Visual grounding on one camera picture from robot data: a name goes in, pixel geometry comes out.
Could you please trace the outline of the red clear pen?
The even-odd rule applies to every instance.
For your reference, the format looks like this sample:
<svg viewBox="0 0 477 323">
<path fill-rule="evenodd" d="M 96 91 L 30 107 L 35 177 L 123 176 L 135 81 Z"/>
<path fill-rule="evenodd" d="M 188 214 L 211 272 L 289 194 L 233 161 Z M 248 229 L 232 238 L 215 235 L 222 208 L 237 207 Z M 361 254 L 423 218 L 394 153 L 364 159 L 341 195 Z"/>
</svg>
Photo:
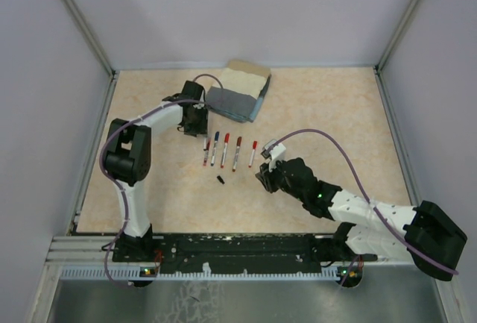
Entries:
<svg viewBox="0 0 477 323">
<path fill-rule="evenodd" d="M 207 165 L 208 157 L 209 157 L 209 148 L 210 148 L 210 141 L 208 141 L 204 147 L 204 156 L 203 156 L 203 166 Z"/>
</svg>

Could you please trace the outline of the small white red-end pen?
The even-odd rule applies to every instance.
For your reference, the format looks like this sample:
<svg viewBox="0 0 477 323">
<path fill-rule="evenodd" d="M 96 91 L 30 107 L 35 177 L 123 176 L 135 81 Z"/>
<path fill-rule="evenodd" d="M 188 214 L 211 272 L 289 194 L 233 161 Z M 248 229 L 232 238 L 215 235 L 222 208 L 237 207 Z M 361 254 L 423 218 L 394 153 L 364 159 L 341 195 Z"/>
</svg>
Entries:
<svg viewBox="0 0 477 323">
<path fill-rule="evenodd" d="M 252 149 L 251 154 L 250 154 L 250 159 L 248 163 L 248 168 L 251 168 L 253 165 L 254 157 L 255 157 L 256 149 Z"/>
</svg>

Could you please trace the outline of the white blue-end marker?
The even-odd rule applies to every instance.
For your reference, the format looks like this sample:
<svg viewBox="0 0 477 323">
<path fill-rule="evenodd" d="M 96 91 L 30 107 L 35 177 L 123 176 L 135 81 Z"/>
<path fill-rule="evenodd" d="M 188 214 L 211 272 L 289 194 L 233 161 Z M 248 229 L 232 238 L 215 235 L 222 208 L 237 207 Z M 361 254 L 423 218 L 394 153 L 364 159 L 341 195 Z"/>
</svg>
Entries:
<svg viewBox="0 0 477 323">
<path fill-rule="evenodd" d="M 211 160 L 210 160 L 210 166 L 214 166 L 214 165 L 215 165 L 215 158 L 216 158 L 217 146 L 218 146 L 218 142 L 217 142 L 217 141 L 214 141 L 213 147 L 212 147 L 212 156 L 211 156 Z"/>
</svg>

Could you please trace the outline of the white red-end marker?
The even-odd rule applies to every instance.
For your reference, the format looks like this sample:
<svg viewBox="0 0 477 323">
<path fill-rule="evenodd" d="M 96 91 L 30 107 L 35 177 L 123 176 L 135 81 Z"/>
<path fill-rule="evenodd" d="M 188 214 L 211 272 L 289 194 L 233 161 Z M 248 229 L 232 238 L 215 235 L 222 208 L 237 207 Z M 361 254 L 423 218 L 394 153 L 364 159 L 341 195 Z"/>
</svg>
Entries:
<svg viewBox="0 0 477 323">
<path fill-rule="evenodd" d="M 227 158 L 227 147 L 224 146 L 224 149 L 222 151 L 222 155 L 221 155 L 221 169 L 224 168 L 224 165 L 225 165 L 225 161 L 226 161 L 226 158 Z"/>
</svg>

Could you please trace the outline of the white brown-end marker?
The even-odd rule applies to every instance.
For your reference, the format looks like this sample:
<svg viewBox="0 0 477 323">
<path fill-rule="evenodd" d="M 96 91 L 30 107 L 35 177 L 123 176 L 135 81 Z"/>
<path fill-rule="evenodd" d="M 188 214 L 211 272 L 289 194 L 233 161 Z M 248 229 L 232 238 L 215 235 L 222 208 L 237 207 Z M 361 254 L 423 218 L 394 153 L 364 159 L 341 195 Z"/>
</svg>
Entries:
<svg viewBox="0 0 477 323">
<path fill-rule="evenodd" d="M 233 158 L 232 172 L 236 172 L 236 168 L 237 168 L 237 164 L 238 164 L 238 159 L 239 159 L 239 152 L 240 152 L 240 147 L 237 146 L 237 147 L 236 147 L 235 154 L 234 154 L 234 158 Z"/>
</svg>

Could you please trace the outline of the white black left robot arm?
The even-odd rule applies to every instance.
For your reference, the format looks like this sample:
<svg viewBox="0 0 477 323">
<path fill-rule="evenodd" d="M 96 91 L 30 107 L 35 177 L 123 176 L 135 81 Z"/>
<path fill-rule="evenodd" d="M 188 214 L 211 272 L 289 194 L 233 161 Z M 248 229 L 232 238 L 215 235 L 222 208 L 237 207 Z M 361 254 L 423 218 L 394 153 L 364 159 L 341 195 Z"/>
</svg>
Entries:
<svg viewBox="0 0 477 323">
<path fill-rule="evenodd" d="M 170 128 L 205 137 L 208 130 L 205 89 L 186 81 L 182 91 L 164 98 L 135 119 L 114 119 L 100 151 L 100 170 L 115 187 L 123 224 L 114 247 L 141 261 L 155 252 L 152 224 L 145 203 L 145 179 L 151 170 L 153 138 Z"/>
</svg>

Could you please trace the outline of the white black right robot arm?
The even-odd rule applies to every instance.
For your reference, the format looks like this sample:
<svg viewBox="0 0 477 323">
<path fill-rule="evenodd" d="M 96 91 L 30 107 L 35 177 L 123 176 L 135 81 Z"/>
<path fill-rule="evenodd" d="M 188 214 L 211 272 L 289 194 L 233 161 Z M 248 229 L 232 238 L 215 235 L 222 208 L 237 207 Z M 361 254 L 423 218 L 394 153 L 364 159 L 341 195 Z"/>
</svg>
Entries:
<svg viewBox="0 0 477 323">
<path fill-rule="evenodd" d="M 441 281 L 457 274 L 467 235 L 434 202 L 417 207 L 370 203 L 318 180 L 301 158 L 263 163 L 256 179 L 269 193 L 281 190 L 297 199 L 312 216 L 339 222 L 332 248 L 342 260 L 372 254 L 413 262 Z"/>
</svg>

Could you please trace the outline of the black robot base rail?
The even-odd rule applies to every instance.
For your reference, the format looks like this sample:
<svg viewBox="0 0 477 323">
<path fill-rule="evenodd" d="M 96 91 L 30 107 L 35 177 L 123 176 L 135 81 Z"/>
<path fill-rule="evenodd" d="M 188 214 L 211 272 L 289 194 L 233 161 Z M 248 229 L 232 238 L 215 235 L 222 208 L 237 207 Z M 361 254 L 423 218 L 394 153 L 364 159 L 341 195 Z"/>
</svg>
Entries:
<svg viewBox="0 0 477 323">
<path fill-rule="evenodd" d="M 114 248 L 110 257 L 65 264 L 65 279 L 154 280 L 339 280 L 352 263 L 374 261 L 354 254 L 330 235 L 159 236 L 150 254 Z"/>
</svg>

